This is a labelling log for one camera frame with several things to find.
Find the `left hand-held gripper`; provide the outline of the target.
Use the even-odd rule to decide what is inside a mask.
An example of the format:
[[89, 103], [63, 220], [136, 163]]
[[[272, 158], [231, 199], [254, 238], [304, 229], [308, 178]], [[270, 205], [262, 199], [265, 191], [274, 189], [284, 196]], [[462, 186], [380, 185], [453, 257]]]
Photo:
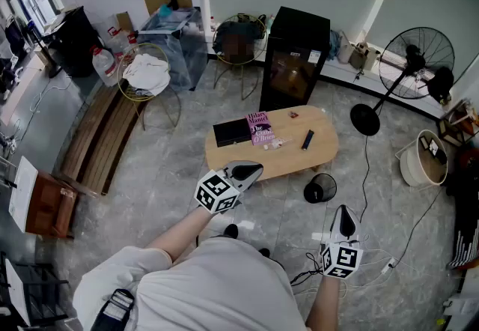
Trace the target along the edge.
[[263, 165], [248, 160], [235, 160], [224, 167], [225, 174], [235, 179], [235, 186], [225, 174], [208, 171], [195, 189], [195, 200], [211, 214], [224, 213], [241, 204], [240, 192], [249, 189], [263, 173]]

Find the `clear plastic bottle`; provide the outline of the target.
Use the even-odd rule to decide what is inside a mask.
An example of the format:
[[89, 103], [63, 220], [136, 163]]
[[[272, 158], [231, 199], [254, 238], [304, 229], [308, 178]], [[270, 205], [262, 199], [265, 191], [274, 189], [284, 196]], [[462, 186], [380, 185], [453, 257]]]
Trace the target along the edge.
[[268, 144], [265, 144], [263, 146], [263, 149], [265, 151], [268, 151], [268, 150], [277, 150], [281, 147], [284, 147], [286, 144], [290, 143], [293, 141], [293, 138], [292, 137], [288, 137], [288, 138], [274, 138], [270, 143]]

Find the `black mesh waste bin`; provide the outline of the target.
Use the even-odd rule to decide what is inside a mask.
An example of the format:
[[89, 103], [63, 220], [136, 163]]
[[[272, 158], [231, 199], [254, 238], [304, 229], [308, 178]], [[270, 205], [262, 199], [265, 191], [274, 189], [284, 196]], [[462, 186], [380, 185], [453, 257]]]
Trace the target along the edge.
[[335, 197], [336, 192], [335, 179], [330, 174], [319, 173], [305, 186], [303, 195], [307, 202], [318, 204], [330, 201]]

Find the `person's left forearm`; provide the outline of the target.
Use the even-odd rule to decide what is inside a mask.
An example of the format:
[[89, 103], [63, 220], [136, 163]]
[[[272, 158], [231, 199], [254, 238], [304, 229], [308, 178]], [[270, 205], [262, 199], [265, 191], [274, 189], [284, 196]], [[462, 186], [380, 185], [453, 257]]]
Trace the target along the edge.
[[215, 215], [202, 207], [197, 207], [165, 233], [149, 243], [147, 249], [158, 249], [166, 252], [175, 262], [206, 228]]

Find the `wooden coffee table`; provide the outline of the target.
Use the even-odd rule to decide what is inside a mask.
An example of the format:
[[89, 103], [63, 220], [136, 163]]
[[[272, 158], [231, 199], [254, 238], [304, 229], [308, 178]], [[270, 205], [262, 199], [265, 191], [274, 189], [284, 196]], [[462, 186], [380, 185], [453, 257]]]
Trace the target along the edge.
[[[290, 118], [289, 111], [296, 112], [297, 118]], [[279, 109], [268, 112], [272, 130], [277, 138], [292, 137], [293, 141], [277, 150], [265, 151], [262, 145], [251, 141], [218, 148], [213, 130], [205, 140], [207, 165], [211, 169], [226, 166], [235, 160], [248, 160], [261, 163], [261, 180], [267, 180], [308, 168], [317, 168], [333, 160], [338, 152], [338, 135], [332, 121], [322, 109], [316, 106], [296, 106], [292, 109]], [[302, 144], [309, 130], [314, 136], [306, 151]]]

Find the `pink book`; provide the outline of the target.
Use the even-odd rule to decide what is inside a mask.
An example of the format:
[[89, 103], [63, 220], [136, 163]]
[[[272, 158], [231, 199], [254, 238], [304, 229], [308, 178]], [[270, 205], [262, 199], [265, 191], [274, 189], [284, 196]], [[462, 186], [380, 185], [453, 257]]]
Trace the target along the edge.
[[266, 145], [275, 138], [266, 112], [247, 114], [245, 118], [251, 132], [251, 143], [253, 145]]

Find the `white round side table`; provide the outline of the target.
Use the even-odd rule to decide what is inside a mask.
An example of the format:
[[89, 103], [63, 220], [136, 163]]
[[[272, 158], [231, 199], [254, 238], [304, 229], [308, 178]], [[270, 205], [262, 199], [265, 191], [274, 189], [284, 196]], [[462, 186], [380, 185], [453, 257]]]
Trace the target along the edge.
[[445, 147], [439, 137], [431, 130], [422, 130], [408, 145], [401, 148], [395, 157], [400, 163], [400, 173], [414, 189], [427, 189], [442, 185], [448, 175], [448, 162], [442, 165], [428, 150], [424, 150], [419, 138], [425, 136], [430, 143], [434, 139], [439, 149], [445, 152]]

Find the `black standing fan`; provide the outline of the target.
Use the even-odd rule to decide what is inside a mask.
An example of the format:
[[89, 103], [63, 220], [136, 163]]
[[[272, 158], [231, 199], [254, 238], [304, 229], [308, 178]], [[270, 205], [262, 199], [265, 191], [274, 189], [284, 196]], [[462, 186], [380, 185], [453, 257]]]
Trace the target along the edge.
[[398, 34], [379, 57], [379, 78], [387, 92], [374, 107], [363, 103], [352, 107], [353, 126], [363, 135], [376, 135], [380, 128], [379, 108], [387, 98], [431, 97], [427, 83], [440, 67], [448, 67], [453, 73], [454, 61], [452, 43], [435, 28], [416, 27]]

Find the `person's white shirt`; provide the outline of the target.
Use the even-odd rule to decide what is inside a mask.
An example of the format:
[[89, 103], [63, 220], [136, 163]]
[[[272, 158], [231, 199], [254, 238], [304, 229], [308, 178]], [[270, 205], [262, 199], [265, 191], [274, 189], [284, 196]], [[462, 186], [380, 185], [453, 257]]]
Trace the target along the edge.
[[122, 288], [135, 297], [127, 331], [306, 331], [287, 274], [241, 240], [207, 239], [177, 264], [160, 249], [123, 248], [76, 289], [85, 331]]

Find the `dark clothing pile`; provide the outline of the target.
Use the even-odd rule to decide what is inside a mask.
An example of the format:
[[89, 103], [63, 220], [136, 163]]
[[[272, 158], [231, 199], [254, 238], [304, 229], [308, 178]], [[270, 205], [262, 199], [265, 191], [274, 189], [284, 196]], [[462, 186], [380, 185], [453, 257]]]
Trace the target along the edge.
[[223, 22], [213, 40], [214, 52], [230, 64], [244, 64], [254, 59], [255, 43], [265, 29], [256, 22]]

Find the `wooden bench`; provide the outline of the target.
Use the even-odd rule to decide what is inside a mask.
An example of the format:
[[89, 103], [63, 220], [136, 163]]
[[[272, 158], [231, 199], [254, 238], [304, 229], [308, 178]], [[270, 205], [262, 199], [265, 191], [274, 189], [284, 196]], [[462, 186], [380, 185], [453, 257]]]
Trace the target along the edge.
[[60, 167], [77, 189], [106, 195], [145, 102], [126, 97], [129, 84], [101, 86], [80, 121]]

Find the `white tote bag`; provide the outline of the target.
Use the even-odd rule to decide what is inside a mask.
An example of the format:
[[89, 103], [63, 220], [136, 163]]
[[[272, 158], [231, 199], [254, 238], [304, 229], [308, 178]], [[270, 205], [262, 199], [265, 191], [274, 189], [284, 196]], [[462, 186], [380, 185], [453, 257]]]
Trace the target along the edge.
[[343, 31], [339, 31], [339, 38], [340, 46], [337, 54], [338, 62], [341, 64], [348, 64], [355, 47], [350, 43]]

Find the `cream bag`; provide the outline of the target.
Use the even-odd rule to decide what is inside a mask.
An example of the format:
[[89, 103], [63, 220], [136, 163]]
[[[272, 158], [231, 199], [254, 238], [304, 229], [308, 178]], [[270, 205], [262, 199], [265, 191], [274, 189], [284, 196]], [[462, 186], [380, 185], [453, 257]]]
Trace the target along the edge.
[[365, 61], [364, 61], [363, 69], [367, 71], [371, 71], [376, 61], [380, 57], [380, 54], [381, 52], [378, 49], [373, 48], [372, 46], [369, 46], [364, 52]]

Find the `black backpack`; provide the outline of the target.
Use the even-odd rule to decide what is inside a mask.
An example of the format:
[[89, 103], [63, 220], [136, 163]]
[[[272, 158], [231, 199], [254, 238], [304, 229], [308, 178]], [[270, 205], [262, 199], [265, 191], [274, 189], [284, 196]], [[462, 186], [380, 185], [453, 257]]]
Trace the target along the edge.
[[445, 106], [451, 99], [450, 90], [454, 84], [454, 75], [448, 67], [440, 67], [434, 77], [427, 83], [429, 95], [439, 104]]

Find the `white board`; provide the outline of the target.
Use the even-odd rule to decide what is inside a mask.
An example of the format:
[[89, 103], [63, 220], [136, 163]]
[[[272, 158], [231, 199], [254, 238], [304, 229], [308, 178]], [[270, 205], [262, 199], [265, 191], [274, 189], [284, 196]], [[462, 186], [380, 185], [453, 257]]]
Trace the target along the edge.
[[16, 187], [11, 191], [8, 212], [22, 233], [26, 232], [28, 210], [37, 176], [38, 170], [29, 160], [21, 157], [16, 169]]

